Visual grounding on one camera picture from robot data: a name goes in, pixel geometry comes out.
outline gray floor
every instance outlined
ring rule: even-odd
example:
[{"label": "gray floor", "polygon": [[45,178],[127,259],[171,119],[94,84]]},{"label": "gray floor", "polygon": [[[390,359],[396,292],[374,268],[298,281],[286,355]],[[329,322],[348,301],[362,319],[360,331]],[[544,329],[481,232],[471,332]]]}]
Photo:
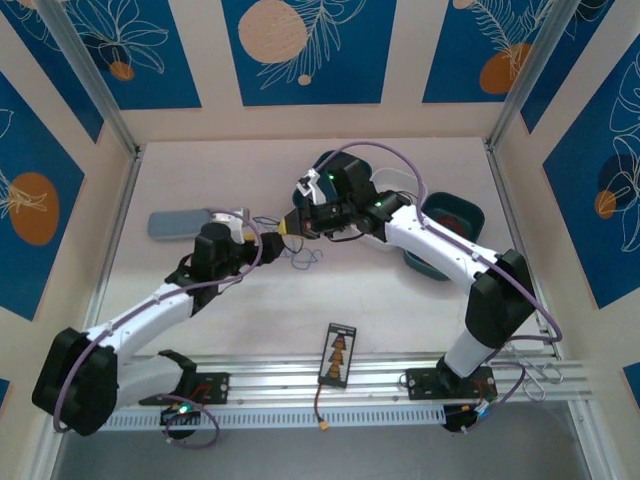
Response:
[{"label": "gray floor", "polygon": [[[192,440],[205,439],[199,432]],[[468,436],[441,427],[235,430],[184,451],[159,432],[69,434],[57,480],[590,478],[563,404],[507,405]]]}]

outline white table surface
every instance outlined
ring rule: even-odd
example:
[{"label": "white table surface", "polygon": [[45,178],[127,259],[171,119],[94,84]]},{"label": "white table surface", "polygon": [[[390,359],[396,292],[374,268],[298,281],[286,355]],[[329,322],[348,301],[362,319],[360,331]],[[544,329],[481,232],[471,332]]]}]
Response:
[{"label": "white table surface", "polygon": [[[429,192],[447,191],[485,213],[478,243],[503,252],[513,247],[479,138],[382,139],[419,167]],[[282,216],[292,208],[297,179],[325,151],[346,140],[162,142],[147,145],[100,321],[151,294],[193,249],[193,240],[156,242],[147,236],[155,211],[248,207],[252,216]],[[374,170],[407,170],[374,147],[348,150]],[[260,267],[194,318],[143,348],[186,355],[320,353],[329,322],[358,328],[356,353],[446,351],[464,329],[467,297],[404,264],[402,252],[380,252],[361,242],[307,242],[323,258],[307,271],[278,259]],[[537,334],[533,316],[518,333]],[[523,350],[541,342],[519,343]]]}]

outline metal clip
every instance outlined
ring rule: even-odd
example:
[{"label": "metal clip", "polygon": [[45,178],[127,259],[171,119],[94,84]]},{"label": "metal clip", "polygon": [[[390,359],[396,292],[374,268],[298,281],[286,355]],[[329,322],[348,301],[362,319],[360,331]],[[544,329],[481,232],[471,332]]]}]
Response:
[{"label": "metal clip", "polygon": [[[542,402],[547,397],[547,392],[545,391],[542,383],[546,382],[552,385],[559,385],[564,381],[564,375],[553,363],[547,362],[542,366],[538,366],[524,355],[519,354],[512,345],[505,345],[504,348],[506,351],[516,357],[516,359],[518,359],[520,364],[524,367],[529,380],[523,383],[522,390],[527,395],[527,397],[529,397],[529,399],[533,400],[534,402]],[[533,376],[530,369],[533,369],[538,374],[540,380]],[[550,377],[547,374],[547,372],[549,371],[554,372],[553,377]],[[537,393],[531,391],[533,387],[535,387]]]}]

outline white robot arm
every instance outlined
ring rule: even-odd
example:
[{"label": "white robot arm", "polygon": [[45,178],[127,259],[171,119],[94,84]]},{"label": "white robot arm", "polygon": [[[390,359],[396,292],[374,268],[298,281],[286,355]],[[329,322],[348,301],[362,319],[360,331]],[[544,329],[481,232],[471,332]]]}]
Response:
[{"label": "white robot arm", "polygon": [[[80,435],[96,432],[122,408],[157,394],[189,398],[198,387],[196,365],[171,350],[149,360],[129,363],[133,355],[162,332],[187,320],[220,294],[216,281],[239,274],[256,261],[260,251],[253,241],[237,243],[229,226],[215,221],[202,227],[193,254],[151,296],[122,315],[77,332],[67,328],[53,341],[32,394],[33,403],[54,415],[62,395],[61,420]],[[284,249],[277,233],[263,233],[257,265],[271,263]],[[199,287],[196,284],[216,283]],[[140,313],[142,306],[150,304]],[[120,328],[122,319],[131,317]],[[77,371],[68,390],[64,381],[87,347],[100,340]]]},{"label": "white robot arm", "polygon": [[415,254],[453,280],[469,296],[466,329],[441,358],[438,376],[455,398],[464,380],[534,312],[534,306],[516,288],[489,268],[493,263],[533,295],[524,257],[514,250],[499,254],[428,218],[418,218],[416,206],[401,193],[378,192],[357,157],[340,152],[327,171],[336,200],[313,202],[320,197],[309,191],[319,189],[317,172],[311,175],[314,182],[300,179],[298,189],[305,198],[285,217],[280,231],[314,239],[355,226],[361,234]]}]

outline small card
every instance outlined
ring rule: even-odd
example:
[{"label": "small card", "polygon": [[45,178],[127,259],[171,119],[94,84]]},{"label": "small card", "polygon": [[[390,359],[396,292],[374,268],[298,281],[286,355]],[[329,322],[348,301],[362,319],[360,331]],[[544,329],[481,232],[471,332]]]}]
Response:
[{"label": "small card", "polygon": [[337,323],[329,324],[320,372],[318,373],[318,383],[347,388],[355,341],[356,329],[354,327]]}]

